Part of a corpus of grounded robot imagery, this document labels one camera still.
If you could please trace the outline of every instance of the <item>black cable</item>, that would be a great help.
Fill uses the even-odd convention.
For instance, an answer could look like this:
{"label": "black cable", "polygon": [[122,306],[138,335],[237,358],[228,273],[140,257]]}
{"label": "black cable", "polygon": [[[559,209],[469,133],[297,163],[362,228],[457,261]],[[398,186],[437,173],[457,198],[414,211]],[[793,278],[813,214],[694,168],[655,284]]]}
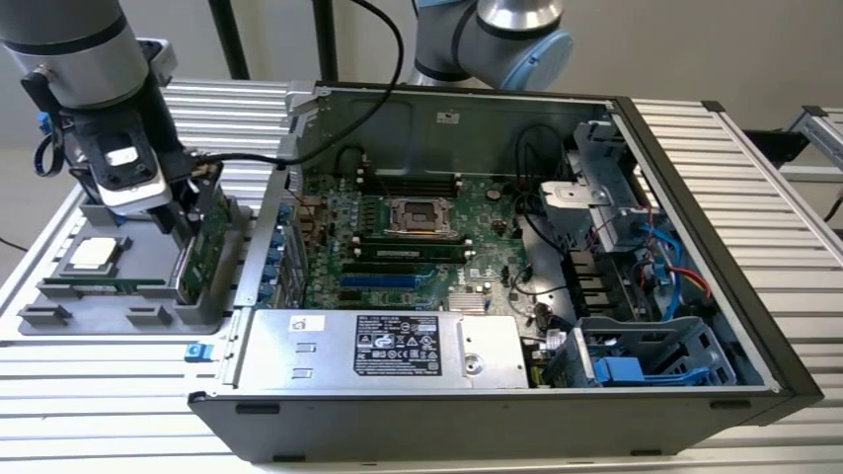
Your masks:
{"label": "black cable", "polygon": [[525,267],[522,270],[518,271],[518,274],[515,274],[515,278],[513,279],[513,289],[515,291],[518,291],[522,294],[526,294],[527,296],[542,296],[543,294],[553,293],[554,291],[559,291],[561,289],[566,289],[569,287],[566,284],[563,284],[562,286],[557,286],[555,288],[547,289],[545,291],[535,291],[535,292],[534,291],[527,291],[526,289],[523,289],[518,285],[518,280],[521,280],[522,275],[525,275],[525,272],[527,272],[527,269],[530,269],[531,267],[533,266],[529,265],[527,267]]}
{"label": "black cable", "polygon": [[543,294],[549,294],[549,293],[553,293],[554,291],[559,291],[561,289],[566,289],[569,286],[563,284],[562,286],[557,286],[555,288],[547,289],[545,291],[537,291],[537,292],[523,290],[518,286],[518,283],[513,283],[513,287],[515,288],[515,291],[518,291],[522,294],[526,294],[527,296],[542,296]]}
{"label": "black cable", "polygon": [[[518,201],[521,201],[525,198],[537,198],[537,196],[534,195],[525,195],[522,194],[517,199],[515,199],[515,212],[518,212]],[[537,225],[537,223],[533,221],[533,219],[530,218],[530,209],[529,206],[525,205],[523,210],[523,215],[525,215],[525,220],[527,221],[527,225],[530,225],[530,228],[533,229],[533,231],[537,233],[537,235],[539,236],[539,238],[542,240],[545,240],[545,243],[549,244],[551,246],[551,248],[554,250],[557,250],[562,255],[566,254],[566,249],[563,249],[563,247],[561,247],[557,242],[554,242],[554,240],[551,240],[551,238],[545,235],[545,233],[542,233],[542,231],[539,230],[539,226]]]}
{"label": "black cable", "polygon": [[334,137],[323,142],[314,150],[307,152],[305,155],[298,157],[294,160],[282,160],[279,158],[269,158],[262,155],[254,155],[249,153],[222,153],[218,155],[208,155],[200,158],[196,164],[212,163],[218,161],[232,161],[232,160],[247,160],[247,161],[259,161],[262,163],[269,163],[275,166],[290,166],[290,165],[301,165],[309,161],[311,161],[319,154],[337,145],[353,132],[363,125],[369,119],[375,115],[375,113],[386,104],[390,96],[393,95],[393,91],[395,90],[395,86],[398,85],[398,79],[401,77],[401,69],[405,63],[405,40],[401,35],[401,30],[398,26],[390,19],[390,17],[367,1],[367,0],[351,0],[359,6],[366,8],[377,17],[379,17],[390,30],[393,31],[393,35],[395,36],[395,43],[398,45],[398,60],[395,61],[395,71],[393,72],[393,78],[390,79],[390,83],[386,86],[386,90],[383,94],[381,94],[381,98],[378,102],[371,106],[369,111],[358,118],[346,128],[343,128],[338,133],[334,134]]}
{"label": "black cable", "polygon": [[338,150],[338,153],[334,157],[334,174],[335,175],[341,174],[341,159],[343,158],[343,155],[346,154],[346,152],[351,150],[358,151],[362,154],[362,156],[367,154],[367,151],[365,150],[365,148],[359,146],[358,144],[353,143],[349,145],[343,145],[341,149]]}
{"label": "black cable", "polygon": [[[54,134],[51,133],[44,137],[42,143],[39,143],[39,147],[36,148],[36,155],[34,157],[34,167],[36,169],[36,175],[42,178],[52,178],[62,172],[62,168],[64,167],[64,157],[55,154],[55,140]],[[48,151],[48,148],[52,148],[52,162],[51,167],[44,169],[44,155]]]}
{"label": "black cable", "polygon": [[525,166],[526,178],[529,182],[533,182],[534,175],[529,171],[527,160],[526,160],[526,156],[527,156],[526,150],[533,151],[534,155],[537,156],[537,159],[539,159],[539,152],[535,145],[530,143],[522,145],[522,143],[525,142],[527,134],[531,131],[539,130],[539,129],[550,130],[551,134],[554,135],[557,139],[558,146],[555,147],[555,149],[558,151],[558,157],[555,158],[555,161],[558,165],[563,161],[567,161],[569,154],[566,152],[566,141],[563,140],[563,136],[561,135],[559,131],[555,128],[553,128],[550,125],[547,125],[546,123],[534,123],[533,125],[527,125],[525,128],[522,128],[515,138],[515,179],[517,179],[517,183],[519,184],[522,181],[522,175],[521,175],[522,161],[525,162],[523,166]]}
{"label": "black cable", "polygon": [[3,237],[0,237],[0,244],[6,244],[10,247],[12,247],[14,249],[20,250],[22,252],[30,252],[30,249],[27,247],[24,247],[23,245],[18,245],[14,242],[10,242],[8,240],[6,240]]}
{"label": "black cable", "polygon": [[834,201],[834,204],[831,204],[831,209],[829,209],[829,213],[822,220],[829,222],[834,218],[834,215],[838,213],[838,209],[841,208],[841,204],[843,204],[843,196],[841,196],[838,200]]}

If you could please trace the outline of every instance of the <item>warning label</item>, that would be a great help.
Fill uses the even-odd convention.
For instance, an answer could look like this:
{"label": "warning label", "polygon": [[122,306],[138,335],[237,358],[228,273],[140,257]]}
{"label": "warning label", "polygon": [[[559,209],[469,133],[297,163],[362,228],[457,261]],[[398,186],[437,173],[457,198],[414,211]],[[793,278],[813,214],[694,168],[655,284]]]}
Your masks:
{"label": "warning label", "polygon": [[437,316],[358,316],[355,337],[358,375],[443,374]]}

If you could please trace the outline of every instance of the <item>capacitor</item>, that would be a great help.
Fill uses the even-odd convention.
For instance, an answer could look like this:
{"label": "capacitor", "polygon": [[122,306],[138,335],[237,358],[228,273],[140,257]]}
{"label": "capacitor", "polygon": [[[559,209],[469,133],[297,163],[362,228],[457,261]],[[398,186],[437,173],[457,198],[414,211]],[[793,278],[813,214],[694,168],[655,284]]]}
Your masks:
{"label": "capacitor", "polygon": [[273,286],[269,283],[263,283],[259,286],[259,301],[267,301],[269,299],[273,298],[274,294],[275,294],[275,286]]}
{"label": "capacitor", "polygon": [[281,251],[278,249],[269,249],[266,252],[266,263],[274,265],[281,261]]}
{"label": "capacitor", "polygon": [[489,190],[486,192],[486,199],[491,200],[493,202],[501,201],[502,197],[503,197],[503,194],[501,193],[499,190]]}
{"label": "capacitor", "polygon": [[278,268],[267,265],[266,267],[263,267],[263,272],[262,272],[262,280],[263,281],[270,281],[271,279],[278,278]]}
{"label": "capacitor", "polygon": [[273,237],[270,239],[270,246],[271,247],[281,247],[282,245],[285,245],[285,233],[281,229],[277,229],[275,232],[273,233]]}

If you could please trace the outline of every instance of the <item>blue latch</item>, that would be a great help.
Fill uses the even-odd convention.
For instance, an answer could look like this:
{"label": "blue latch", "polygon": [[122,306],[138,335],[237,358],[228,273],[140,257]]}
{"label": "blue latch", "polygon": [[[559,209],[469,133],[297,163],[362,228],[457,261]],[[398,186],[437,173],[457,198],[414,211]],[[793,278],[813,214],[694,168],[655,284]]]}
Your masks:
{"label": "blue latch", "polygon": [[187,346],[184,351],[186,362],[212,362],[214,361],[214,345],[194,343]]}
{"label": "blue latch", "polygon": [[694,386],[701,385],[709,375],[706,367],[691,369],[686,373],[645,375],[642,363],[637,357],[605,357],[594,364],[597,381],[607,386]]}
{"label": "blue latch", "polygon": [[657,257],[657,262],[654,263],[654,275],[657,276],[657,280],[659,281],[661,286],[667,286],[671,284],[671,277],[669,276],[669,266],[662,257]]}

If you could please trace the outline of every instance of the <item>wall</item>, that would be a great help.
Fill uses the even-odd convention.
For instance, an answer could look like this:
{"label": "wall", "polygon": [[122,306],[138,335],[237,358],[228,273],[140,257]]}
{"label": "wall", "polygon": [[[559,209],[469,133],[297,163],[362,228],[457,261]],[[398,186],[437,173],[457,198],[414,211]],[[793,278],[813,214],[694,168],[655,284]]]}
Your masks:
{"label": "wall", "polygon": [[[413,51],[410,1],[373,3]],[[335,5],[343,78],[386,81],[395,57],[389,30],[351,2]],[[743,125],[779,127],[803,104],[843,104],[841,18],[839,0],[566,0],[577,47],[553,89],[714,99]]]}

